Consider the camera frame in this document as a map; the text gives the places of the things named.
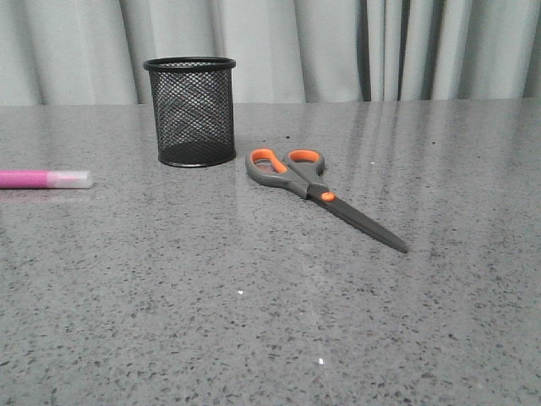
gray granite countertop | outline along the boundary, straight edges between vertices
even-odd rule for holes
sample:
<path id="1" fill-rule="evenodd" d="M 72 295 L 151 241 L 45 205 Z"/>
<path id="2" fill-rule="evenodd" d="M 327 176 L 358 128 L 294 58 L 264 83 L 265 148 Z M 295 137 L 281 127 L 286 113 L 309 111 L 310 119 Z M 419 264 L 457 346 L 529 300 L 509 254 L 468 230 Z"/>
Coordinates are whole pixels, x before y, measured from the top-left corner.
<path id="1" fill-rule="evenodd" d="M 238 157 L 157 161 L 151 107 L 2 107 L 0 403 L 541 404 L 541 102 L 236 105 Z M 321 151 L 404 255 L 245 172 Z"/>

curtain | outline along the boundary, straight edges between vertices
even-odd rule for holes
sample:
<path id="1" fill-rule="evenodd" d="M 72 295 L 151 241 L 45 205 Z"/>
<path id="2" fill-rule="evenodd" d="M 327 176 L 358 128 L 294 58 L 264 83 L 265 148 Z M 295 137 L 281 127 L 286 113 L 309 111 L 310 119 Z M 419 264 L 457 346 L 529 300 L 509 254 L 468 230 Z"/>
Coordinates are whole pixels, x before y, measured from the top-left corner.
<path id="1" fill-rule="evenodd" d="M 146 59 L 237 60 L 235 102 L 541 95 L 539 0 L 0 0 L 0 105 L 150 103 Z"/>

marker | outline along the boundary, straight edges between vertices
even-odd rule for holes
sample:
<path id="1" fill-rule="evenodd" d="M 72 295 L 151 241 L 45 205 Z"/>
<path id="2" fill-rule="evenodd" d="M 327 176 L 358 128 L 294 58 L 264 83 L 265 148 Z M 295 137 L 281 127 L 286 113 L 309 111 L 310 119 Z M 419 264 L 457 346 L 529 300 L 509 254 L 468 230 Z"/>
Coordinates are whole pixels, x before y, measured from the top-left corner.
<path id="1" fill-rule="evenodd" d="M 90 171 L 1 171 L 0 189 L 87 189 Z"/>

pen holder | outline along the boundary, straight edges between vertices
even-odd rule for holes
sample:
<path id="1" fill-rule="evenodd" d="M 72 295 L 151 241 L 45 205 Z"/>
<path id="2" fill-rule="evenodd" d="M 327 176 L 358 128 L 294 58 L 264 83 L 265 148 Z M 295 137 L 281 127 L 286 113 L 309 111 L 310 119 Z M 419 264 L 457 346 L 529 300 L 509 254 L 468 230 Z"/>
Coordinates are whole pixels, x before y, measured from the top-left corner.
<path id="1" fill-rule="evenodd" d="M 158 160 L 174 167 L 208 167 L 235 153 L 228 58 L 146 61 L 154 103 Z"/>

gray handle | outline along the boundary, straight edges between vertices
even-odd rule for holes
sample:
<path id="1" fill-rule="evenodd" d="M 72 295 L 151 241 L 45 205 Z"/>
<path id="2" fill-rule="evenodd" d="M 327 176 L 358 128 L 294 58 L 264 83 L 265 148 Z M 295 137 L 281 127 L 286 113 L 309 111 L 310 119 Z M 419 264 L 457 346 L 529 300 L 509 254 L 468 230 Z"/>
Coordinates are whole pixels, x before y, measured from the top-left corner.
<path id="1" fill-rule="evenodd" d="M 260 159 L 268 160 L 276 172 L 269 173 L 259 169 L 255 162 Z M 259 184 L 290 190 L 303 199 L 308 196 L 309 183 L 278 160 L 273 150 L 252 151 L 246 156 L 246 170 L 248 175 Z"/>
<path id="2" fill-rule="evenodd" d="M 326 188 L 320 175 L 325 169 L 323 155 L 314 150 L 292 150 L 284 156 L 284 162 L 294 172 L 314 186 Z"/>

